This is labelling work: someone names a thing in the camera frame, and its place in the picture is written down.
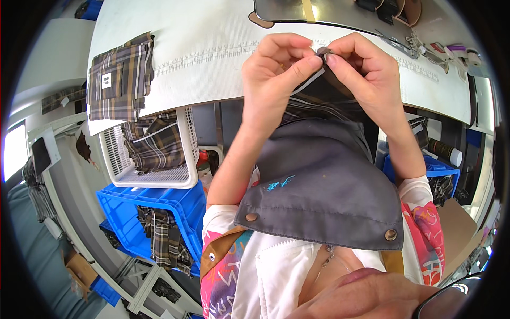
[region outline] lip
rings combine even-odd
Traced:
[[[345,275],[342,281],[338,283],[337,287],[342,287],[361,278],[365,278],[369,275],[377,274],[383,274],[383,272],[378,271],[377,269],[374,268],[361,268],[358,269],[357,271],[353,271],[352,273]]]

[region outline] cardboard box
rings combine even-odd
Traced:
[[[477,232],[478,226],[475,221],[454,199],[448,199],[445,205],[438,209],[438,213],[444,237],[443,278],[446,278],[480,244],[483,230]]]
[[[90,292],[90,285],[96,279],[97,273],[92,269],[88,261],[75,250],[70,251],[65,258],[62,250],[60,254],[67,271],[78,282],[78,285],[83,290],[83,298],[87,301],[87,293]]]

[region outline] fingernail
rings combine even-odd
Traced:
[[[322,66],[322,59],[318,56],[312,56],[308,59],[308,64],[313,68],[319,68]]]
[[[326,63],[331,68],[335,67],[337,64],[337,57],[334,54],[326,53]]]

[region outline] window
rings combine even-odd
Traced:
[[[25,121],[21,121],[7,130],[4,143],[4,181],[8,180],[29,159]]]

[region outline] white plastic basket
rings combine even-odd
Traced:
[[[177,125],[181,135],[186,165],[165,171],[138,175],[135,164],[124,146],[124,135],[120,126],[110,128],[99,135],[101,149],[108,174],[117,187],[150,188],[192,188],[198,180],[196,164],[199,149],[196,140],[195,124],[190,107],[177,108]]]

